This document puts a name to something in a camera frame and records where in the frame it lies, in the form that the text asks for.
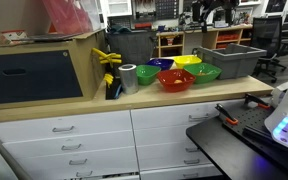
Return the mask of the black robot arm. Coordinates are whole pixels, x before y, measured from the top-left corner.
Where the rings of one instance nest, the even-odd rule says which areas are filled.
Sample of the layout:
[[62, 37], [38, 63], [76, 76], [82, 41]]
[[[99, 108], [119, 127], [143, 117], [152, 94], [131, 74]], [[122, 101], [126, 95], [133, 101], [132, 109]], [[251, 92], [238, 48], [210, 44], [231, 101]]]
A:
[[192, 2], [192, 19], [201, 25], [203, 33], [207, 32], [207, 18], [216, 8], [225, 11], [225, 22], [232, 24], [232, 11], [239, 5], [239, 0], [194, 0]]

